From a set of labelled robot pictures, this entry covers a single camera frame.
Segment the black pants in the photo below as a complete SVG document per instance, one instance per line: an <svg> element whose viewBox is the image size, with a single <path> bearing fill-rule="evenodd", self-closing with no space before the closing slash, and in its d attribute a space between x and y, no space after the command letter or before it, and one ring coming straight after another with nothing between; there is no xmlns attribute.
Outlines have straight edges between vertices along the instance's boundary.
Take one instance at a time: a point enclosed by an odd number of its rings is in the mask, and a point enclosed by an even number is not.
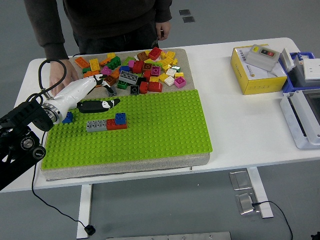
<svg viewBox="0 0 320 240"><path fill-rule="evenodd" d="M123 35L105 38L85 38L73 32L80 54L103 54L153 49L158 46L155 21Z"/></svg>

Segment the green baseplate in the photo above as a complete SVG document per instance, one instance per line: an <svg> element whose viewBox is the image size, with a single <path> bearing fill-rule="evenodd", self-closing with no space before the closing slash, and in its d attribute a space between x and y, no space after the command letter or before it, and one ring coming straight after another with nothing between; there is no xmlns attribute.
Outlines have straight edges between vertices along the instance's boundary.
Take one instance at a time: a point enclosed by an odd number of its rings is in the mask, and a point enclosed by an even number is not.
<svg viewBox="0 0 320 240"><path fill-rule="evenodd" d="M112 164L212 152L197 90L118 97L107 112L83 114L48 133L43 170ZM126 113L127 129L87 132L87 121Z"/></svg>

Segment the white robotic hand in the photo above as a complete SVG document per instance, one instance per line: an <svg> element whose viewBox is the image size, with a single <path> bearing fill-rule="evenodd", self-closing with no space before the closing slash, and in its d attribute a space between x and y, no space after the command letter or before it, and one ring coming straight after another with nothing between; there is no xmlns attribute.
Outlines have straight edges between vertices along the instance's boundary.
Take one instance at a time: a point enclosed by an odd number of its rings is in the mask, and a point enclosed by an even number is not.
<svg viewBox="0 0 320 240"><path fill-rule="evenodd" d="M102 74L97 74L73 81L53 99L45 101L42 107L53 123L61 123L70 109L79 108L81 113L101 113L117 105L120 102L118 98L109 101L91 100L80 102L96 85L110 87L106 81L101 79L102 76Z"/></svg>

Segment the table leg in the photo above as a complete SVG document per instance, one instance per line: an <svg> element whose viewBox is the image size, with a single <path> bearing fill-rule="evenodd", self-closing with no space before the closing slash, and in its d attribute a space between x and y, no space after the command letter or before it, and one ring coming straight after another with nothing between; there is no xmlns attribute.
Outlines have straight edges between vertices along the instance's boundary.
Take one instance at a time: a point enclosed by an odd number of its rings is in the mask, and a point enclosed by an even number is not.
<svg viewBox="0 0 320 240"><path fill-rule="evenodd" d="M92 184L82 185L78 219L84 224L84 226L87 226L90 221L91 193ZM89 237L84 226L78 222L76 239L87 239Z"/></svg>
<svg viewBox="0 0 320 240"><path fill-rule="evenodd" d="M268 197L267 197L264 185L262 184L262 181L258 172L258 168L248 167L246 170L249 174L256 200L258 202L268 201ZM272 213L269 202L263 203L259 205L259 207L260 207L261 217L263 219L274 217L274 214Z"/></svg>

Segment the robotic hand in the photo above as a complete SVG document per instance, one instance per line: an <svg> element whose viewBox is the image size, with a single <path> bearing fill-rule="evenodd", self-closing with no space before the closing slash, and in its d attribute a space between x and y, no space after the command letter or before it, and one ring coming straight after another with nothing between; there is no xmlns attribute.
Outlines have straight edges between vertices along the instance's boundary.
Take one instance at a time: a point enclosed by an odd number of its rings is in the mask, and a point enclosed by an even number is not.
<svg viewBox="0 0 320 240"><path fill-rule="evenodd" d="M0 191L46 155L39 138L28 127L30 123L47 132L54 124L61 123L70 109L78 108L81 113L101 113L120 102L118 98L80 102L96 85L110 87L102 74L82 78L70 83L54 98L43 103L33 98L0 118Z"/></svg>

